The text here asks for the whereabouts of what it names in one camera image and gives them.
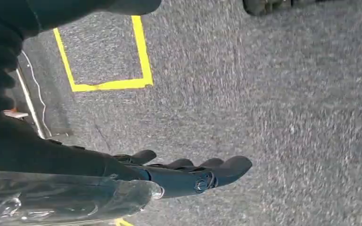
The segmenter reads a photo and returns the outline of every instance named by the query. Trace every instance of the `plastic bag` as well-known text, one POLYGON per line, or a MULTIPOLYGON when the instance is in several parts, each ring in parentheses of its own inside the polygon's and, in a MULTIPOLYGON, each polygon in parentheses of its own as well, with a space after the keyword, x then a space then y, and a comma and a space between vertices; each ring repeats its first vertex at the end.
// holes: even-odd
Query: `plastic bag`
POLYGON ((85 225, 133 215, 160 187, 149 181, 0 172, 0 226, 85 225))

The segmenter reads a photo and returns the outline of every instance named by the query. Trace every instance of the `yellow tape line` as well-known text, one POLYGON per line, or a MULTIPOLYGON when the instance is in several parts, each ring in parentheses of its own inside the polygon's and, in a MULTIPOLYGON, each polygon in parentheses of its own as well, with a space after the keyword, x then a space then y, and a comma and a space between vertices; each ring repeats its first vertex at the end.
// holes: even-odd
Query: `yellow tape line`
POLYGON ((110 89, 138 89, 144 88, 147 85, 153 85, 152 71, 150 69, 148 51, 145 42, 145 35, 143 31, 142 21, 140 16, 131 16, 132 26, 134 29, 135 40, 137 43, 138 55, 140 58, 141 70, 142 70, 142 79, 130 79, 130 80, 120 80, 120 81, 109 81, 97 85, 88 85, 88 84, 75 84, 74 77, 71 72, 70 64, 67 59, 65 47, 63 45, 62 39, 58 28, 53 29, 56 42, 58 44, 59 52, 62 57, 63 65, 65 66, 65 71, 67 78, 70 83, 71 90, 73 92, 84 92, 84 91, 95 91, 95 90, 110 90, 110 89))
POLYGON ((134 225, 128 223, 127 221, 123 220, 122 218, 116 219, 115 220, 115 225, 116 226, 134 226, 134 225))

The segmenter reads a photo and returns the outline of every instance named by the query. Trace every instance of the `wire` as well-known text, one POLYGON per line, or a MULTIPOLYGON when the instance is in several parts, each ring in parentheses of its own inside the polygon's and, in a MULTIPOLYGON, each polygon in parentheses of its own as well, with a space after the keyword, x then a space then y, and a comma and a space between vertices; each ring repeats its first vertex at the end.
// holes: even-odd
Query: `wire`
POLYGON ((30 61, 30 59, 28 58, 27 54, 26 54, 23 50, 21 51, 21 53, 24 55, 25 59, 27 60, 28 66, 29 66, 30 69, 31 69, 31 76, 33 77, 33 80, 34 80, 35 84, 36 84, 37 87, 38 87, 38 97, 39 97, 39 99, 40 99, 41 104, 43 105, 43 110, 42 110, 42 124, 44 125, 45 129, 46 129, 47 132, 49 133, 49 137, 52 137, 52 132, 50 131, 50 129, 48 128, 48 126, 46 125, 46 122, 45 122, 46 104, 45 104, 45 102, 44 102, 43 99, 42 99, 41 86, 40 86, 40 84, 38 83, 37 79, 35 78, 33 65, 31 64, 31 61, 30 61))

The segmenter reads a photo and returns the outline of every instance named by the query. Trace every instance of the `black sleeve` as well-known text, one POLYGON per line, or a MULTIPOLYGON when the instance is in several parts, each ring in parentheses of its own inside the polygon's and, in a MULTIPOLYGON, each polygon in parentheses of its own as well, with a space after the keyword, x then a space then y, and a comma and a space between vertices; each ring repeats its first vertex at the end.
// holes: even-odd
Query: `black sleeve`
POLYGON ((0 171, 139 178, 108 154, 41 139, 30 126, 2 111, 13 107, 5 89, 15 85, 8 72, 17 67, 23 40, 94 11, 135 15, 159 4, 160 0, 0 0, 0 171))

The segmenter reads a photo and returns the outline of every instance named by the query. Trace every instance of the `robotic hand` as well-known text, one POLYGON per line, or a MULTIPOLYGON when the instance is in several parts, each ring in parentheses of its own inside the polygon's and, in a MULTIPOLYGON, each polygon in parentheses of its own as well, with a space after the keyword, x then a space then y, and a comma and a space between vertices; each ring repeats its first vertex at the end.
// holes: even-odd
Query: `robotic hand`
POLYGON ((156 158, 151 150, 135 155, 115 155, 115 159, 138 171, 144 180, 159 184, 163 198, 200 194, 207 189, 228 185, 243 176, 252 162, 244 156, 235 156, 227 161, 212 158, 199 166, 188 159, 178 159, 170 164, 143 164, 156 158))

